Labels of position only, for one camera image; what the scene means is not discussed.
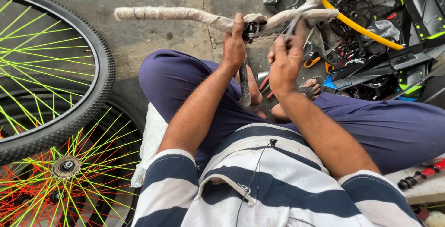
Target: striped shirt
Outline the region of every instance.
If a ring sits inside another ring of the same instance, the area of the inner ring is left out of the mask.
[[[270,139],[278,140],[275,146],[267,146]],[[287,128],[244,126],[199,170],[184,150],[158,153],[132,226],[420,226],[385,177],[360,170],[336,181],[301,135]]]

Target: bicycle handlebar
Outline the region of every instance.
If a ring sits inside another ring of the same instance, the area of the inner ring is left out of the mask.
[[[298,12],[298,9],[286,10],[269,19],[260,13],[251,13],[244,16],[244,22],[256,21],[258,24],[260,22],[267,22],[263,30],[266,31],[282,25],[286,20],[292,19]],[[303,12],[301,17],[303,19],[335,18],[338,13],[339,11],[337,9],[311,9]],[[114,18],[117,20],[192,20],[204,23],[219,31],[227,33],[232,32],[233,25],[233,19],[214,15],[195,8],[184,7],[120,7],[114,9]]]

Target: navy pants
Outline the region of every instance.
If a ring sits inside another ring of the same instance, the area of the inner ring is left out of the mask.
[[[167,123],[218,64],[190,55],[158,50],[139,70],[139,83]],[[251,123],[269,123],[241,108],[241,89],[232,78],[195,159],[202,162],[225,138]],[[403,170],[445,153],[445,110],[407,101],[365,101],[322,93],[314,104],[348,131],[384,174]],[[298,131],[292,124],[280,126]]]

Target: forearm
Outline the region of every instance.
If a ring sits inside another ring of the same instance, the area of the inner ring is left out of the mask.
[[[158,153],[181,149],[194,156],[209,131],[216,108],[235,72],[231,67],[220,65],[198,86],[171,120]]]
[[[332,177],[339,179],[361,169],[380,173],[357,140],[309,99],[297,92],[277,97]]]

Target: man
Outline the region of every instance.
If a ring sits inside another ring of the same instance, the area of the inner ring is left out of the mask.
[[[270,54],[275,113],[293,125],[271,124],[238,102],[242,27],[237,14],[220,65],[170,50],[142,64],[141,87],[169,126],[133,226],[420,226],[381,172],[445,152],[445,112],[326,93],[310,101],[295,86],[305,40],[299,23],[292,41],[278,38]],[[307,85],[316,95],[319,87]]]

